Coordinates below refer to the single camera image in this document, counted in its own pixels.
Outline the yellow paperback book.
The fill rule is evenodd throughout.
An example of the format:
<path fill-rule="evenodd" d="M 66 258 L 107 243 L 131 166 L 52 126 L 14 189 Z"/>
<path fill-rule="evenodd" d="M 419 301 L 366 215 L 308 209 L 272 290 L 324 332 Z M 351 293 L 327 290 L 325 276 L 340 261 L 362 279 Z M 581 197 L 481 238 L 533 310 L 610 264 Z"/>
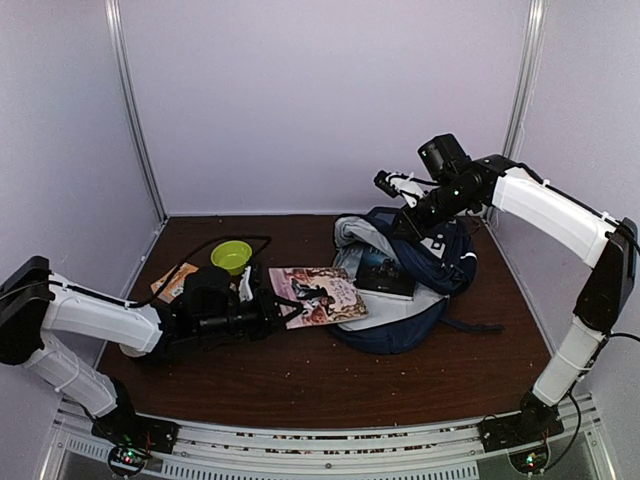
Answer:
<path fill-rule="evenodd" d="M 369 314 L 343 268 L 270 268 L 269 280 L 275 295 L 307 304 L 307 313 L 285 322 L 287 330 L 361 320 Z"/>

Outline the navy blue backpack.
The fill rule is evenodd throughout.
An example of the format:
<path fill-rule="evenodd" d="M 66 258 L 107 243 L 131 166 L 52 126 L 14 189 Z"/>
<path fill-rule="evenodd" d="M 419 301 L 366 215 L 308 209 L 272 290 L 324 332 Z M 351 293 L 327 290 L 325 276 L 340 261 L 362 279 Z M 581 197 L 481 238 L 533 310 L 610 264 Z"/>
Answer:
<path fill-rule="evenodd" d="M 469 334 L 502 332 L 501 324 L 471 324 L 448 316 L 450 300 L 469 289 L 478 258 L 464 221 L 454 218 L 412 243 L 393 239 L 396 208 L 342 215 L 334 223 L 333 265 L 346 271 L 368 315 L 328 330 L 358 351 L 400 354 L 418 346 L 439 324 Z"/>

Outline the dark Wuthering Heights book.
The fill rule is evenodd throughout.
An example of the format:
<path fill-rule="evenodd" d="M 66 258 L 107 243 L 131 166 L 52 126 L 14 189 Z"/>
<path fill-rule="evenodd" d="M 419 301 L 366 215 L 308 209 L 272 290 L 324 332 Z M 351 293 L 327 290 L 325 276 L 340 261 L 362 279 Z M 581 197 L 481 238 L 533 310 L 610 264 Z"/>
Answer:
<path fill-rule="evenodd" d="M 365 246 L 356 270 L 355 286 L 362 292 L 409 301 L 416 280 L 393 258 L 373 246 Z"/>

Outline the orange comic paperback book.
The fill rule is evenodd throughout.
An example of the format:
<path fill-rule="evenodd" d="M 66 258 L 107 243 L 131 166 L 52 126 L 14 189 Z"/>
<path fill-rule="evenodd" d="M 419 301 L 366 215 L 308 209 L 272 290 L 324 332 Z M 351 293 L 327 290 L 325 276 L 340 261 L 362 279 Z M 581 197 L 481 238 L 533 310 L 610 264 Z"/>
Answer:
<path fill-rule="evenodd" d="M 153 294 L 160 291 L 158 299 L 170 304 L 183 293 L 184 282 L 188 275 L 195 273 L 198 267 L 184 263 L 174 275 L 167 272 L 163 277 L 150 285 Z"/>

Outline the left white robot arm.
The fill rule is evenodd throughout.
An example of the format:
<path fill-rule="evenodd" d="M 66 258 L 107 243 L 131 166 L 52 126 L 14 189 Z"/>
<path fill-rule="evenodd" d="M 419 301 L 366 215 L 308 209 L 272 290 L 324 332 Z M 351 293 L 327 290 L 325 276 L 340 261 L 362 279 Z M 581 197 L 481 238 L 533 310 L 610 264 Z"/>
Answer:
<path fill-rule="evenodd" d="M 121 443 L 137 442 L 144 424 L 126 387 L 81 360 L 56 332 L 116 343 L 130 358 L 155 357 L 210 335 L 261 339 L 303 311 L 299 301 L 261 287 L 250 261 L 232 270 L 189 270 L 188 261 L 179 260 L 149 298 L 135 302 L 74 284 L 47 258 L 31 257 L 1 284 L 2 363 L 36 373 Z"/>

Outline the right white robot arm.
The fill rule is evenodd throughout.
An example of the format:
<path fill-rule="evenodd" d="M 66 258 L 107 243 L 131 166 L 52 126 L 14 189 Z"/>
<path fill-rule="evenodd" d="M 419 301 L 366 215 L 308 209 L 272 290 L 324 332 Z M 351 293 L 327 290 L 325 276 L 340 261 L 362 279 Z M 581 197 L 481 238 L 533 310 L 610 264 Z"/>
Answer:
<path fill-rule="evenodd" d="M 517 438 L 533 441 L 589 371 L 634 290 L 638 225 L 572 197 L 519 161 L 500 154 L 472 159 L 452 134 L 427 141 L 417 154 L 429 180 L 401 172 L 376 178 L 390 196 L 405 201 L 392 223 L 394 237 L 419 241 L 436 224 L 486 207 L 528 224 L 543 239 L 522 284 L 537 286 L 528 295 L 536 309 L 549 294 L 552 305 L 569 308 L 571 321 L 513 419 Z"/>

